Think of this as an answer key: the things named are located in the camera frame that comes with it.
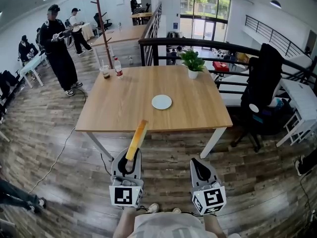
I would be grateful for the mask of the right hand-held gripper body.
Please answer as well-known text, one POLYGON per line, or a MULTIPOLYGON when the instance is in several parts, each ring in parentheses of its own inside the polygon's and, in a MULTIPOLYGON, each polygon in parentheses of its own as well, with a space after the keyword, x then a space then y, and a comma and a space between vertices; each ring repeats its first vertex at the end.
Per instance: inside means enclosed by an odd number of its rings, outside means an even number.
POLYGON ((198 161, 209 168, 209 170, 211 171, 211 177, 209 178, 209 181, 191 181, 192 202, 199 214, 214 214, 220 211, 226 205, 225 187, 221 184, 221 181, 213 166, 205 163, 204 161, 198 161))

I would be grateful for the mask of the slice of bread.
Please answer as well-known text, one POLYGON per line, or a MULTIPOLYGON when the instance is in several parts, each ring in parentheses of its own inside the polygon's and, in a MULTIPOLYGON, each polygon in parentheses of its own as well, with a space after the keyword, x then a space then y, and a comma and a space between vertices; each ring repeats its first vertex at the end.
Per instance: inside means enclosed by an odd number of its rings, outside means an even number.
POLYGON ((148 121, 142 120, 134 133, 134 136, 126 153, 127 160, 132 161, 134 159, 137 150, 141 147, 144 141, 147 130, 148 121))

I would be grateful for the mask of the white round plate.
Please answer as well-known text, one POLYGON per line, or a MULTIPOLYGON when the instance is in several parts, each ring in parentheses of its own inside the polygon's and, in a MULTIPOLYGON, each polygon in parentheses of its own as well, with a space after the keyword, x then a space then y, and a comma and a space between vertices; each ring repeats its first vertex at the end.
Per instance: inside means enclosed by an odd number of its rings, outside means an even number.
POLYGON ((166 110, 172 105, 172 99, 168 95, 156 95, 152 99, 152 106, 158 110, 166 110))

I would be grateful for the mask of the person's left forearm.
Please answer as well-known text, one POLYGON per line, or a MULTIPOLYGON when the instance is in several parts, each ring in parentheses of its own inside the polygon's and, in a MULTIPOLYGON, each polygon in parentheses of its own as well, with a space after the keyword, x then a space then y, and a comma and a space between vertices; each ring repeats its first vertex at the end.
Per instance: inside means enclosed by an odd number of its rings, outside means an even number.
POLYGON ((136 216, 136 208, 124 208, 112 238, 128 238, 134 231, 136 216))

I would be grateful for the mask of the white table leg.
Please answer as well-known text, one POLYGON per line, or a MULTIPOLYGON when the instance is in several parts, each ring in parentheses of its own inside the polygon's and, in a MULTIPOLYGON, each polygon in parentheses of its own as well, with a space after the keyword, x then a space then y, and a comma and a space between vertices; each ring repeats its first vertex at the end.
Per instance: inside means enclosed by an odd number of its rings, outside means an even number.
POLYGON ((102 154, 107 156, 109 161, 113 161, 113 156, 103 147, 92 132, 83 132, 87 140, 102 154))
POLYGON ((206 144, 205 148, 203 149, 203 151, 200 154, 200 158, 204 159, 213 149, 213 147, 217 144, 217 142, 219 141, 219 139, 221 138, 221 136, 223 135, 223 133, 225 132, 226 128, 225 127, 221 127, 221 128, 217 128, 210 140, 208 141, 208 143, 206 144))

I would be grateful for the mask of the person's beige shirt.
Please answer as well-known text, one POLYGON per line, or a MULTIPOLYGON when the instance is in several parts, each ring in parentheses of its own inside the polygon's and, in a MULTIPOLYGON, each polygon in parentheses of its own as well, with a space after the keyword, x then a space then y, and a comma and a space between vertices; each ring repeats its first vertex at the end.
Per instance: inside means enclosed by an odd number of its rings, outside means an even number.
POLYGON ((154 213, 136 217, 128 238, 217 238, 200 220, 185 213, 154 213))

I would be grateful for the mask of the clear plastic cup with straw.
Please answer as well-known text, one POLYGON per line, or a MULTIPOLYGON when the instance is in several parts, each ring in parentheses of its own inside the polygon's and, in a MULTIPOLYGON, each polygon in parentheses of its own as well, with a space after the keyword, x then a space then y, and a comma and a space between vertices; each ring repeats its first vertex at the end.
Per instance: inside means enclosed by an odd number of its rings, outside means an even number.
POLYGON ((102 61, 102 66, 100 67, 100 72, 103 75, 104 79, 110 78, 109 66, 102 61))

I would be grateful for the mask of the clear plastic bottle red label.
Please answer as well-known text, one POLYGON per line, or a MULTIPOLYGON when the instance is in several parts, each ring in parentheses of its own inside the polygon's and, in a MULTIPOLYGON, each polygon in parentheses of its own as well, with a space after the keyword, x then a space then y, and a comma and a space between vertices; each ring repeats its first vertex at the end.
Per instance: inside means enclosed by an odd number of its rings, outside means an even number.
POLYGON ((121 62, 117 57, 114 58, 114 69, 116 72, 116 76, 121 79, 123 77, 123 71, 122 71, 122 66, 121 62))

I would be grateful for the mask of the black chair with black jacket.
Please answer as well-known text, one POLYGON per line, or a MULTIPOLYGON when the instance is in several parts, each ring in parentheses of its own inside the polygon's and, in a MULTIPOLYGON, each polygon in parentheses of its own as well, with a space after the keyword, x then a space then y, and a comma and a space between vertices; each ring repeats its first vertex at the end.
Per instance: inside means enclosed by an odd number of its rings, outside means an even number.
POLYGON ((281 100, 275 107, 270 107, 276 91, 279 89, 284 58, 277 49, 269 44, 262 44, 258 58, 251 58, 249 79, 241 97, 241 113, 238 122, 243 128, 239 138, 231 142, 236 147, 250 134, 254 141, 254 151, 261 148, 258 136, 276 135, 281 130, 281 119, 291 112, 289 103, 281 100))

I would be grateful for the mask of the red box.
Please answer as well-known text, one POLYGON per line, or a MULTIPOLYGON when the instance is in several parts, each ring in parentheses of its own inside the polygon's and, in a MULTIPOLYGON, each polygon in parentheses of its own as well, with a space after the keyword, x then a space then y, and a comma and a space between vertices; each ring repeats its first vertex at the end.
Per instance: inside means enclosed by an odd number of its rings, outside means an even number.
POLYGON ((212 65, 216 71, 229 72, 229 67, 226 65, 226 63, 213 61, 212 65))

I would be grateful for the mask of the green potted plant white pot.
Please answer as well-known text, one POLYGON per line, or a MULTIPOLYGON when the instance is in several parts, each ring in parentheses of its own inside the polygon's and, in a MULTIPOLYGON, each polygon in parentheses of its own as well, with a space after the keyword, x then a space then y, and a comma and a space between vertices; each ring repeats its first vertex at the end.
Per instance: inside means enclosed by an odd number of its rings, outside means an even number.
POLYGON ((198 57, 198 54, 189 50, 180 54, 182 64, 188 68, 188 76, 190 79, 196 79, 199 72, 205 69, 205 61, 198 57))

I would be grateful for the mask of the white slatted bench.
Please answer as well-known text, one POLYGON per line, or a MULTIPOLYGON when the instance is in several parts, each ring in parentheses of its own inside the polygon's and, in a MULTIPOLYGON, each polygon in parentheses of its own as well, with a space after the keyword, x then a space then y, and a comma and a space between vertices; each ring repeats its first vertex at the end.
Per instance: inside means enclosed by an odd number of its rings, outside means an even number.
POLYGON ((317 128, 317 96, 310 86, 287 79, 281 79, 280 85, 290 97, 294 113, 284 125, 287 133, 276 147, 287 140, 291 141, 291 145, 300 143, 317 128))

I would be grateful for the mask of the brown wooden coat rack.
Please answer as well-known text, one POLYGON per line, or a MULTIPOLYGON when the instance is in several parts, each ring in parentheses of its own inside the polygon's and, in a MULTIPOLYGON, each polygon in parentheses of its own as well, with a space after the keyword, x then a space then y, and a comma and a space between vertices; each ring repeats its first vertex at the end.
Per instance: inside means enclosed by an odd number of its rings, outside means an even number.
MULTIPOLYGON (((100 0, 91 1, 91 3, 94 3, 94 4, 97 5, 99 16, 101 16, 100 0)), ((110 69, 114 69, 113 64, 112 64, 112 59, 111 59, 111 56, 110 56, 109 46, 108 46, 107 39, 106 39, 106 33, 105 33, 103 25, 102 25, 102 36, 103 36, 102 44, 105 45, 106 54, 107 54, 107 58, 108 58, 110 69)))

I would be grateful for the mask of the small white table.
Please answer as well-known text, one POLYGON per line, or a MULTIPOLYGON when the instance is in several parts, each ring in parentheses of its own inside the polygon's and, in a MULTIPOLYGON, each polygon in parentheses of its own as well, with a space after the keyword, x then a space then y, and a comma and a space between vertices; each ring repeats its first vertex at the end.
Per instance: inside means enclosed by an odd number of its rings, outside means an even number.
POLYGON ((28 72, 33 72, 33 74, 35 75, 35 78, 37 79, 37 81, 39 82, 39 84, 43 87, 43 83, 38 75, 38 73, 36 72, 36 67, 39 66, 43 61, 47 61, 47 56, 45 53, 41 54, 37 54, 36 56, 34 56, 21 70, 20 70, 20 77, 24 78, 26 83, 29 85, 30 88, 33 88, 32 84, 30 83, 30 81, 28 80, 26 74, 28 72))

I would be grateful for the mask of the large glass window door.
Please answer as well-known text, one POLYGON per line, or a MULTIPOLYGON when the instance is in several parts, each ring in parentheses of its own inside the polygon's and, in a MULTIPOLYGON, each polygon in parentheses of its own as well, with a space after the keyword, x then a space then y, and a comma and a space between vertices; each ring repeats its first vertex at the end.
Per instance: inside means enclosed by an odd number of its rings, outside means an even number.
POLYGON ((231 0, 180 0, 180 32, 185 38, 224 42, 231 0))

